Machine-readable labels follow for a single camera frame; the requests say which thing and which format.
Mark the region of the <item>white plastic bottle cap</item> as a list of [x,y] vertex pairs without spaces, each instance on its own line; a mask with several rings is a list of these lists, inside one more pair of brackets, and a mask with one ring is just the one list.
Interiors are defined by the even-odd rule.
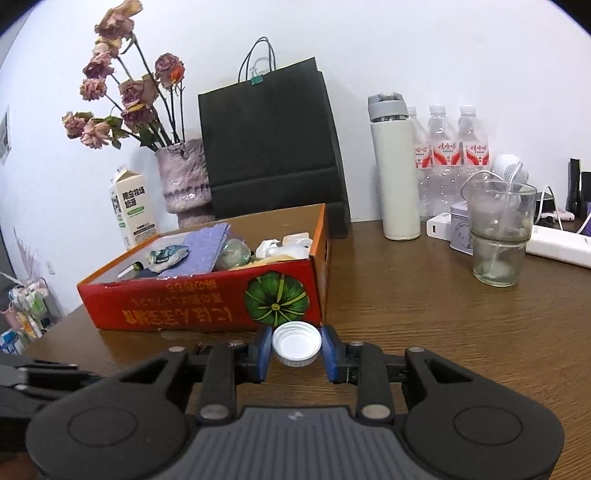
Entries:
[[318,358],[322,336],[318,328],[310,323],[291,321],[274,330],[271,344],[280,363],[291,368],[303,368]]

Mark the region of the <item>white tissue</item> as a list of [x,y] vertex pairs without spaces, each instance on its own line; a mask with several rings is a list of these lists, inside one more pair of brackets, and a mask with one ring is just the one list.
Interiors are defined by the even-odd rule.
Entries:
[[279,262],[290,260],[305,260],[310,257],[312,240],[311,238],[279,240],[263,240],[254,252],[257,261]]

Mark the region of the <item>red orange cardboard box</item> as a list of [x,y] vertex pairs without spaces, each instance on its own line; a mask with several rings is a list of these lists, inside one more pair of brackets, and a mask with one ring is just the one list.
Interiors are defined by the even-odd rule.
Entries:
[[179,245],[186,230],[156,235],[101,267],[77,285],[94,325],[106,330],[254,330],[301,320],[325,320],[328,297],[329,221],[324,204],[229,218],[229,232],[250,247],[263,240],[307,233],[308,258],[273,261],[207,274],[133,277],[150,252]]

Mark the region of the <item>dark blue flat case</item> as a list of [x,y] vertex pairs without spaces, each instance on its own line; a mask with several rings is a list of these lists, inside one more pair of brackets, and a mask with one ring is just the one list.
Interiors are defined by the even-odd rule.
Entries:
[[154,278],[157,276],[158,273],[151,271],[149,268],[145,268],[141,262],[134,262],[119,272],[117,274],[117,279],[126,281],[139,278]]

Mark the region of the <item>blue white crumpled wrapper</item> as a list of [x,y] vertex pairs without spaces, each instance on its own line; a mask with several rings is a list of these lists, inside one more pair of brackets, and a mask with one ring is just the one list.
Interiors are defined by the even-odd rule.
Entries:
[[148,269],[153,273],[161,273],[183,261],[189,254],[185,245],[168,245],[158,250],[151,250],[147,255]]

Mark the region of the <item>purple cleaning cloth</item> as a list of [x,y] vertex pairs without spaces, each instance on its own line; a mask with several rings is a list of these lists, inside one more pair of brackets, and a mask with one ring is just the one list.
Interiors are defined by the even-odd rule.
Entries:
[[176,265],[164,270],[159,278],[191,276],[211,273],[222,247],[228,240],[230,225],[222,222],[211,227],[190,231],[183,245],[187,256]]

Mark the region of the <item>white charger adapter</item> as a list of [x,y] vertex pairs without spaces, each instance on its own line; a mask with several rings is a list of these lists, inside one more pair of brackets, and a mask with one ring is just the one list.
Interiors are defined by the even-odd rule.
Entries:
[[429,219],[426,223],[426,233],[430,238],[451,241],[452,216],[449,212],[441,213]]

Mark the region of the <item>pink marbled ceramic vase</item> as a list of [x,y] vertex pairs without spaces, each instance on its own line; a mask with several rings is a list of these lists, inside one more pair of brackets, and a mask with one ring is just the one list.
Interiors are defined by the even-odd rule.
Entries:
[[177,217],[180,228],[214,221],[204,143],[187,140],[156,152],[165,209]]

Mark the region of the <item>white thermos grey lid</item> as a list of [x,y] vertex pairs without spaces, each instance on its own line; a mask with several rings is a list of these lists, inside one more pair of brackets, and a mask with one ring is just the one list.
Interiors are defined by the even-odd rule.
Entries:
[[379,175],[384,236],[409,241],[421,234],[414,128],[397,92],[368,98],[370,132]]

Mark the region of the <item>water bottle red label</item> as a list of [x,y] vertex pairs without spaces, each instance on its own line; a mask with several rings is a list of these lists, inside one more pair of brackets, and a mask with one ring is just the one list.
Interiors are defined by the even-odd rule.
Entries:
[[431,145],[429,210],[432,216],[449,213],[459,201],[462,157],[456,127],[443,105],[430,107],[428,139]]
[[408,107],[409,122],[413,126],[415,164],[417,168],[418,191],[420,199],[420,218],[426,221],[430,216],[429,181],[431,174],[431,144],[428,133],[418,119],[417,109]]
[[488,169],[490,161],[488,134],[474,106],[460,108],[458,138],[465,179],[478,171]]

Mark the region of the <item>left water bottle red label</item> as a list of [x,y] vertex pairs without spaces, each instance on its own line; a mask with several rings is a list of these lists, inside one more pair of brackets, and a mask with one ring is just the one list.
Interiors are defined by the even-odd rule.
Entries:
[[418,191],[420,199],[420,218],[426,221],[430,216],[429,181],[431,174],[431,144],[428,133],[418,119],[417,109],[408,107],[409,122],[413,126],[415,164],[417,168]]

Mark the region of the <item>black paper shopping bag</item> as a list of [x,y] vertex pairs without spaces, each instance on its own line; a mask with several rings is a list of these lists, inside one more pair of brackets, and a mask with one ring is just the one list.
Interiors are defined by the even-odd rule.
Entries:
[[342,154],[325,78],[315,59],[269,70],[252,85],[252,56],[238,80],[202,93],[198,108],[214,214],[230,218],[324,204],[329,234],[351,226]]

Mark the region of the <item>white power strip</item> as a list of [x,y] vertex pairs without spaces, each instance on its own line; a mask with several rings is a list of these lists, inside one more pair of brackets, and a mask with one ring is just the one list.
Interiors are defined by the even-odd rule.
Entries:
[[535,225],[526,253],[583,268],[591,268],[589,236]]

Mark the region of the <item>white round desk fan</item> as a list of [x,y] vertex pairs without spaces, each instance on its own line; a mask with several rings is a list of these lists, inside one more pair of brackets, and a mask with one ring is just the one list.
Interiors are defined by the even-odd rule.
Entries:
[[525,164],[514,154],[498,155],[493,160],[491,171],[507,182],[527,184],[529,180]]

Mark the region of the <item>black upright device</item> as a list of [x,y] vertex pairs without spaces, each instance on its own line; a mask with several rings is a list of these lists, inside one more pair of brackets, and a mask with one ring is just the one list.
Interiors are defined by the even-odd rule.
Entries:
[[568,164],[566,210],[584,220],[590,210],[590,172],[581,170],[581,161],[571,158]]

